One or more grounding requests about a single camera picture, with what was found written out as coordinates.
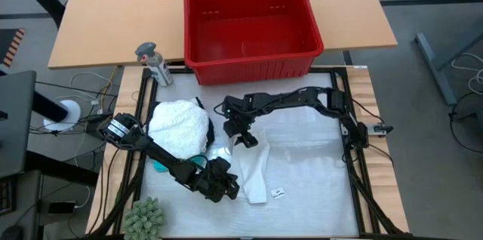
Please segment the red plastic laundry basket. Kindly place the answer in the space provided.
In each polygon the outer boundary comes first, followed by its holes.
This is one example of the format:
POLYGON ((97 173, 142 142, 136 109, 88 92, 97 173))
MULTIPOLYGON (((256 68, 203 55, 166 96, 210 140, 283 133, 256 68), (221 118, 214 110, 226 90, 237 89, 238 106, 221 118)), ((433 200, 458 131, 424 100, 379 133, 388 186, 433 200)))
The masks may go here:
POLYGON ((310 0, 184 0, 184 61, 200 85, 301 77, 323 50, 310 0))

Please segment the small white cloth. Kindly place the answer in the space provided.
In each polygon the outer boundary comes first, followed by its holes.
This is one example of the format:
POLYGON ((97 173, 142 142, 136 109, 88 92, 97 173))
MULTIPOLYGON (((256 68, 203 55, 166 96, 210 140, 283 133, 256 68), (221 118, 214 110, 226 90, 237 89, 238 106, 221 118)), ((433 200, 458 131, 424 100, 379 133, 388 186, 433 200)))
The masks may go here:
POLYGON ((238 177, 237 197, 245 199, 251 205, 257 205, 267 202, 265 175, 270 145, 264 129, 255 128, 251 133, 258 144, 251 148, 247 148, 243 143, 234 145, 229 173, 238 177))

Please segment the grey power strip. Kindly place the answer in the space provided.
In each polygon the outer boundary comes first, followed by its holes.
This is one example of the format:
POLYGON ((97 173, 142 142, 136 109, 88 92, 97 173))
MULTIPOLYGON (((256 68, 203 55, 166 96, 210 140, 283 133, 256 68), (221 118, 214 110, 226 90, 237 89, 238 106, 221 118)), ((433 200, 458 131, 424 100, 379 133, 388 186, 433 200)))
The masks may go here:
POLYGON ((393 130, 393 126, 384 123, 366 125, 370 136, 384 137, 393 130))

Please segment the orange black striped mat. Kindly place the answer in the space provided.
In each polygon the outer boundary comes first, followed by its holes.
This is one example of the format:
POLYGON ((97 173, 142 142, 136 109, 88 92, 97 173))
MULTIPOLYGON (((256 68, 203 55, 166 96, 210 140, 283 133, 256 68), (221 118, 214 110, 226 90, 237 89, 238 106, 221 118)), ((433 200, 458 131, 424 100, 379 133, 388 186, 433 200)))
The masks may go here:
POLYGON ((25 29, 0 29, 0 65, 11 67, 25 34, 25 29))

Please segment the light wooden desk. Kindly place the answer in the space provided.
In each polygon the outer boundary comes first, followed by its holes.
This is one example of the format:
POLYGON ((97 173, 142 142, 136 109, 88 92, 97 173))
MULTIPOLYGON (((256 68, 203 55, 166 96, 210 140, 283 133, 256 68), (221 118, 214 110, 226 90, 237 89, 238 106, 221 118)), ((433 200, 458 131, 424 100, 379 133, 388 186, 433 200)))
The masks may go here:
MULTIPOLYGON (((397 44, 379 0, 310 2, 328 50, 397 44)), ((183 0, 68 0, 48 66, 134 65, 144 42, 168 60, 183 58, 183 0)))

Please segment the small black floor box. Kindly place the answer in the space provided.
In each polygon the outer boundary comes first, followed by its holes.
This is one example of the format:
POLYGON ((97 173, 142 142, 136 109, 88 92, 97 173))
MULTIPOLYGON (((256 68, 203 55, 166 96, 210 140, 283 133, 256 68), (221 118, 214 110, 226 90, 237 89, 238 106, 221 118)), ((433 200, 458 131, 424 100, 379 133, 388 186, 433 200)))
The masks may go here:
POLYGON ((73 214, 75 209, 75 201, 51 202, 48 205, 48 214, 73 214))

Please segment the spray bottle with grey trigger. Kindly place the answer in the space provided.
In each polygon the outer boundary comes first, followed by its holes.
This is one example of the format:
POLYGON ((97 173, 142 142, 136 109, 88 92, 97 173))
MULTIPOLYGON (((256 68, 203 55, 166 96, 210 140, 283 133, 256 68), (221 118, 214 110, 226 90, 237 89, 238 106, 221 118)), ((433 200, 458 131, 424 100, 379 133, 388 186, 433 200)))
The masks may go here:
POLYGON ((153 42, 142 43, 135 51, 137 61, 148 66, 152 76, 161 86, 168 86, 173 83, 171 72, 163 56, 155 50, 153 42))

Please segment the teal drawstring shorts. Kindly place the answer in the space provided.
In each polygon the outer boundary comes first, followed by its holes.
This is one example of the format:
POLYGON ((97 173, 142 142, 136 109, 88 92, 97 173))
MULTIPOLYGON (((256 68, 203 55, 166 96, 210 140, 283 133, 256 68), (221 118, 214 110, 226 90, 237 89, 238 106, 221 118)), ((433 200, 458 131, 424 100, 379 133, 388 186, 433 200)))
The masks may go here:
MULTIPOLYGON (((207 157, 205 155, 199 154, 188 158, 188 161, 195 162, 197 165, 203 165, 207 157)), ((154 161, 153 167, 157 172, 163 173, 168 172, 168 168, 162 165, 160 162, 154 161)))

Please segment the grey desk leg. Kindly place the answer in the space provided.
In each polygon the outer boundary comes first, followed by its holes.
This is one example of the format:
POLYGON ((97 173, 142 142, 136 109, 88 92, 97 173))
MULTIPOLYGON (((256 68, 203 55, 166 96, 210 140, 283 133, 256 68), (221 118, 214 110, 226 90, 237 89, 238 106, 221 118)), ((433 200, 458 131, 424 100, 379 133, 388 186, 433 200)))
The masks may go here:
POLYGON ((454 105, 457 100, 455 94, 450 86, 448 77, 444 74, 441 69, 437 69, 435 67, 435 54, 428 43, 425 35, 423 33, 417 33, 415 36, 415 42, 419 46, 420 50, 422 51, 423 57, 425 58, 429 69, 435 79, 440 91, 441 95, 445 99, 447 105, 454 105))

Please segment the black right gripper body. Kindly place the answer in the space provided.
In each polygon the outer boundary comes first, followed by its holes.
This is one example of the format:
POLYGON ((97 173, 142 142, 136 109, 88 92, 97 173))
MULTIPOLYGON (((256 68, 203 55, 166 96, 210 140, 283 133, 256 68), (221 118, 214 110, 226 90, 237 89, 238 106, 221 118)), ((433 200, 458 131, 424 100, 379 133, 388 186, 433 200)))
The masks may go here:
POLYGON ((251 124, 255 122, 254 115, 247 114, 224 114, 226 121, 223 123, 223 129, 228 137, 242 136, 251 137, 251 124))

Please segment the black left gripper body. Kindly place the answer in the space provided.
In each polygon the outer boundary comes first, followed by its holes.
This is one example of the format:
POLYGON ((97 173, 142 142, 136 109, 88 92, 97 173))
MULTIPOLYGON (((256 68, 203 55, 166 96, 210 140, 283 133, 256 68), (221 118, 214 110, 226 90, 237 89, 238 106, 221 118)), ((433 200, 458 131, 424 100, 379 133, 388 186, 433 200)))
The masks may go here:
POLYGON ((206 199, 220 202, 224 196, 235 200, 238 196, 238 176, 228 170, 231 164, 221 157, 208 161, 195 187, 206 199))

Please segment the white round base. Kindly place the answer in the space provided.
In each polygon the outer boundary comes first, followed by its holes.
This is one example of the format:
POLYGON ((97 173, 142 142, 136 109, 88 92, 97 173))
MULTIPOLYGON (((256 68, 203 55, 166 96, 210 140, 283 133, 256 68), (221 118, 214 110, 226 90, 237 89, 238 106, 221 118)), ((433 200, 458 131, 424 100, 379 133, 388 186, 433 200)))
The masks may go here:
POLYGON ((49 131, 70 131, 79 123, 82 110, 76 101, 61 100, 60 106, 67 111, 67 115, 60 122, 54 122, 50 119, 44 118, 44 127, 49 131))

